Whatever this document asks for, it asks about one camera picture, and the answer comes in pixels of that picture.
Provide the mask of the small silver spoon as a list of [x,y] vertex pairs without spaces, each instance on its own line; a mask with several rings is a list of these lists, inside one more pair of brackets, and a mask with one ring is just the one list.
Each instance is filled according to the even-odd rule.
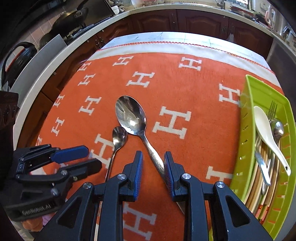
[[116,152],[121,149],[127,142],[127,131],[122,127],[122,126],[117,126],[113,129],[112,131],[112,142],[114,145],[114,150],[111,155],[111,159],[109,162],[109,166],[107,169],[106,177],[105,177],[105,182],[107,182],[110,178],[111,175],[111,170],[112,170],[112,165],[113,161],[116,155]]

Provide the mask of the silver fork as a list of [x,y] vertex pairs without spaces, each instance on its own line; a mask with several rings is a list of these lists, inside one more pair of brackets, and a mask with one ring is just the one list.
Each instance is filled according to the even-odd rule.
[[[269,111],[268,111],[268,114],[267,114],[267,118],[268,118],[269,122],[271,122],[271,120],[273,118],[275,118],[276,109],[277,109],[277,104],[274,101],[272,101],[271,105],[270,105],[270,108],[269,108]],[[256,159],[256,161],[258,163],[259,169],[261,171],[262,178],[263,178],[263,183],[265,185],[267,185],[267,186],[270,186],[271,185],[271,180],[270,180],[270,177],[269,177],[269,174],[268,174],[267,166],[266,166],[266,164],[264,162],[264,159],[262,158],[262,156],[260,154],[260,150],[259,150],[260,146],[261,146],[261,138],[260,138],[259,134],[256,134],[254,156],[255,156],[255,159]]]

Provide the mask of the white ceramic soup spoon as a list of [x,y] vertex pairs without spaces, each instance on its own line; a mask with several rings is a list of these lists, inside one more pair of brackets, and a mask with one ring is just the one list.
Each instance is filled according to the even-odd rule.
[[273,133],[271,131],[269,120],[265,112],[258,106],[253,107],[253,112],[256,130],[261,140],[273,151],[273,153],[277,156],[278,160],[283,165],[286,174],[290,176],[292,171],[286,158],[284,157],[283,153],[281,152],[280,148],[273,138]]

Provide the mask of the black red kettle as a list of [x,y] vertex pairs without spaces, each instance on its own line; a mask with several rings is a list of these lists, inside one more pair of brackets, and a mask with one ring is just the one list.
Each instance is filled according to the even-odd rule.
[[[23,47],[23,49],[16,55],[13,61],[10,63],[6,69],[6,62],[9,56],[18,48]],[[30,62],[30,60],[36,55],[37,49],[33,43],[30,42],[20,42],[8,53],[4,60],[3,67],[1,69],[1,86],[4,87],[8,83],[8,87],[12,88],[16,79]]]

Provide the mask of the orange H-pattern cloth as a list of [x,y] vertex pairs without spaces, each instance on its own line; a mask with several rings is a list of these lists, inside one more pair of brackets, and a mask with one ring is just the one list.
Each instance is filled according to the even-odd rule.
[[172,202],[142,140],[130,135],[111,158],[112,130],[118,126],[115,103],[123,95],[144,109],[145,134],[163,157],[199,180],[231,183],[240,133],[239,100],[250,74],[278,91],[280,84],[263,58],[254,60],[200,44],[146,42],[97,51],[73,75],[57,97],[39,133],[37,144],[62,149],[85,145],[102,170],[88,177],[104,181],[143,153],[139,198],[124,205],[125,240],[182,240],[184,215]]

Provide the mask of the black wok on stove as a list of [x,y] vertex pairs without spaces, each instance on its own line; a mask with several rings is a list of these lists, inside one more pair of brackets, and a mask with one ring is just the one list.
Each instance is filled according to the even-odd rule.
[[89,12],[89,9],[84,7],[87,2],[88,0],[82,1],[74,11],[63,12],[53,23],[51,30],[41,37],[39,49],[41,50],[57,35],[60,35],[62,38],[64,38],[70,35],[77,28],[85,28],[85,20]]

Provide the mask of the large silver spoon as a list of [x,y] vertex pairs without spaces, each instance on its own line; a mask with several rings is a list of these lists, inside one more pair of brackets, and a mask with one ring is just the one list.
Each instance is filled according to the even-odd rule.
[[129,134],[141,138],[148,151],[149,157],[165,182],[164,162],[145,135],[147,118],[142,106],[133,97],[124,95],[119,97],[116,101],[115,114],[119,124]]

